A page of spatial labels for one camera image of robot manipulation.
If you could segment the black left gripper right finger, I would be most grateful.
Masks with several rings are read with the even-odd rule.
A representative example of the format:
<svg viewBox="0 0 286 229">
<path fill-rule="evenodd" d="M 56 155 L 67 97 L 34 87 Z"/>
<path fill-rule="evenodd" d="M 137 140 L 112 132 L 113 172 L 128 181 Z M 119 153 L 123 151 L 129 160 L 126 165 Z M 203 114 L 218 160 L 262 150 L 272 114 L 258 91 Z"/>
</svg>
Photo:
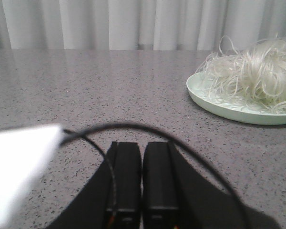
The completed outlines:
<svg viewBox="0 0 286 229">
<path fill-rule="evenodd" d="M 232 198 L 202 177 L 171 142 L 149 142 L 143 158 L 145 229 L 242 229 Z"/>
</svg>

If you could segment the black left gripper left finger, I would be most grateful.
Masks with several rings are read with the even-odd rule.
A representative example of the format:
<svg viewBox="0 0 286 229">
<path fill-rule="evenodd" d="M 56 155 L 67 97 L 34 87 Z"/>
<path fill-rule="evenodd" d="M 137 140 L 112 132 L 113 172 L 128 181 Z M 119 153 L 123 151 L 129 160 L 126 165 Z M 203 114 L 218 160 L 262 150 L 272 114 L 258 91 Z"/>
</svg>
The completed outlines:
<svg viewBox="0 0 286 229">
<path fill-rule="evenodd" d="M 112 216 L 113 184 L 106 162 L 50 229 L 137 229 L 140 226 L 141 154 L 137 143 L 112 142 L 107 151 L 117 184 L 117 213 Z"/>
</svg>

